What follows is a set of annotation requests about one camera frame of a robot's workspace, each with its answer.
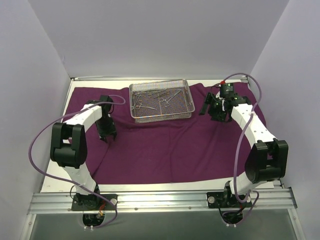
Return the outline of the purple cloth wrap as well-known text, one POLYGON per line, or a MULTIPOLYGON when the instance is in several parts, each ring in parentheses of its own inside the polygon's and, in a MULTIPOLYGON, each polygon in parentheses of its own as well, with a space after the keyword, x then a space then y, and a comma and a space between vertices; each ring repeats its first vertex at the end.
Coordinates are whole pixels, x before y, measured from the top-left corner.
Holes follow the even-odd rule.
MULTIPOLYGON (((186 119, 136 123, 131 117, 129 89, 77 87, 67 113, 81 110, 88 101, 111 96, 111 114, 117 136, 108 143, 92 126, 86 132, 86 165, 100 185, 185 183, 233 176, 241 128, 234 121, 212 121, 195 112, 186 119)), ((244 171, 251 151, 247 139, 240 145, 238 172, 244 171)))

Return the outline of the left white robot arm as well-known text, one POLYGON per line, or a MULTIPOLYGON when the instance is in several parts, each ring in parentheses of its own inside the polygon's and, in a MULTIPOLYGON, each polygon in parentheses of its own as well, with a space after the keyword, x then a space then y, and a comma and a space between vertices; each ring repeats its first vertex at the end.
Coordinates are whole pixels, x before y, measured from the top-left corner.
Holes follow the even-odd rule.
POLYGON ((88 156, 86 132, 95 125, 98 138, 107 142, 108 137, 117 136, 116 126, 111 118, 112 103, 108 95, 99 100, 90 100, 76 114, 65 122, 53 124, 51 131, 50 159, 64 169, 70 179, 78 183, 75 196, 90 210, 100 206, 99 186, 91 177, 86 165, 88 156))

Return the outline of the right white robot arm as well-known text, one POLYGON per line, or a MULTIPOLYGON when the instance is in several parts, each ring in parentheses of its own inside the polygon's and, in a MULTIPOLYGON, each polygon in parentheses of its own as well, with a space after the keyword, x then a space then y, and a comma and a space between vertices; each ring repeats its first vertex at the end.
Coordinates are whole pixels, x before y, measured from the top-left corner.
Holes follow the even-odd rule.
POLYGON ((248 97, 235 92, 234 84, 222 81, 216 84, 217 94, 209 92, 200 115, 208 113, 211 120, 221 123, 236 122, 241 129, 235 152, 233 179, 222 193, 223 203, 234 206, 241 195, 248 195, 257 186, 283 178, 286 174, 289 145, 277 139, 262 123, 255 112, 258 106, 248 97), (244 172, 238 174, 240 146, 247 139, 250 152, 244 164, 244 172))

